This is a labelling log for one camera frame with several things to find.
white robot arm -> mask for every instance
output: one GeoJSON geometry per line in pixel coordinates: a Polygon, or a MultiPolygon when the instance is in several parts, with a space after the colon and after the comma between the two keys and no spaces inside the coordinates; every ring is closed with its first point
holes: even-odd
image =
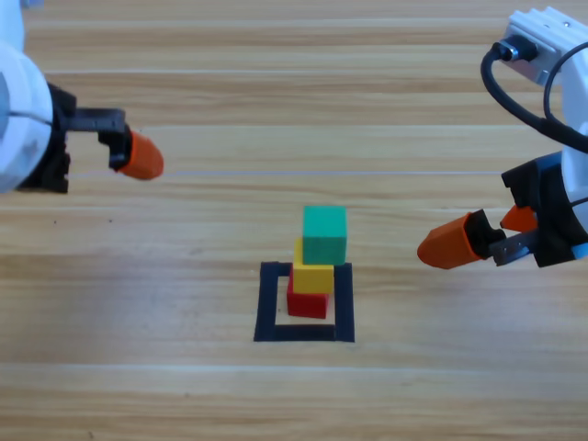
{"type": "MultiPolygon", "coordinates": [[[[505,64],[537,85],[546,86],[553,74],[554,84],[562,86],[562,112],[567,125],[581,135],[588,135],[588,51],[577,51],[558,72],[553,72],[563,56],[588,42],[588,28],[548,7],[543,11],[532,9],[527,13],[516,11],[512,14],[504,37],[512,36],[525,37],[537,45],[537,57],[529,62],[515,60],[505,64]]],[[[561,167],[570,202],[588,198],[588,154],[564,146],[561,167]]],[[[579,204],[574,210],[584,229],[588,230],[588,206],[579,204]]]]}
{"type": "Polygon", "coordinates": [[[483,209],[437,227],[417,254],[430,266],[451,269],[493,258],[498,266],[532,254],[539,267],[588,255],[588,28],[552,7],[515,12],[503,38],[481,62],[490,95],[529,127],[561,145],[561,150],[503,173],[514,206],[501,222],[517,232],[493,229],[483,209]],[[544,117],[515,102],[492,74],[501,61],[544,86],[544,117]],[[550,110],[549,94],[561,84],[566,123],[550,110]]]}
{"type": "Polygon", "coordinates": [[[23,52],[22,6],[19,0],[0,0],[0,193],[67,193],[69,131],[97,133],[116,172],[141,180],[161,175],[163,156],[130,129],[123,110],[78,107],[75,96],[46,81],[23,52]]]}

wood grain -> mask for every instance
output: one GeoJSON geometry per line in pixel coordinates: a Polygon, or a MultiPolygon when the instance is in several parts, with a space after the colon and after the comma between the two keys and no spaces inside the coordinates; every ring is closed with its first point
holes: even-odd
{"type": "Polygon", "coordinates": [[[479,74],[514,9],[547,2],[47,3],[30,56],[124,107],[166,169],[113,175],[74,134],[69,195],[4,196],[0,440],[586,439],[585,263],[416,257],[468,210],[497,225],[500,173],[559,149],[479,74]],[[308,204],[349,209],[357,342],[255,344],[260,262],[291,259],[308,204]]]}

orange fingertip pad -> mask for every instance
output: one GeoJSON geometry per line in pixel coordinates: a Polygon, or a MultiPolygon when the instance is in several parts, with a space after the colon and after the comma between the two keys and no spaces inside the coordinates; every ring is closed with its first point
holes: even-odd
{"type": "Polygon", "coordinates": [[[518,208],[513,206],[503,220],[500,226],[513,232],[532,232],[538,228],[535,212],[530,207],[518,208]]]}
{"type": "Polygon", "coordinates": [[[471,249],[465,230],[470,215],[468,213],[431,230],[418,248],[419,259],[429,266],[441,269],[452,269],[480,260],[471,249]]]}
{"type": "Polygon", "coordinates": [[[132,131],[129,163],[119,169],[119,172],[135,179],[151,180],[164,172],[164,157],[153,142],[132,131]]]}

black tape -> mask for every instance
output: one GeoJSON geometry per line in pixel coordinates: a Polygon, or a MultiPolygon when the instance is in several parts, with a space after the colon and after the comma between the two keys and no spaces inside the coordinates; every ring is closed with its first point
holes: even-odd
{"type": "Polygon", "coordinates": [[[259,300],[255,342],[347,342],[356,340],[353,267],[334,268],[334,324],[276,325],[277,281],[289,277],[292,264],[263,262],[259,271],[259,300]]]}

cube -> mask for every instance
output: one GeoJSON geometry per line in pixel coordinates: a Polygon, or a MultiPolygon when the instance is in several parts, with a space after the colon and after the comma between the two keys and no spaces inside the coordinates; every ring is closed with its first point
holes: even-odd
{"type": "Polygon", "coordinates": [[[331,294],[334,291],[333,265],[304,265],[302,238],[296,240],[292,276],[297,294],[331,294]]]}
{"type": "Polygon", "coordinates": [[[326,319],[329,309],[328,294],[299,294],[294,292],[294,271],[290,273],[286,302],[288,315],[308,319],[326,319]]]}
{"type": "Polygon", "coordinates": [[[345,207],[305,207],[302,231],[304,265],[343,265],[347,257],[345,207]]]}

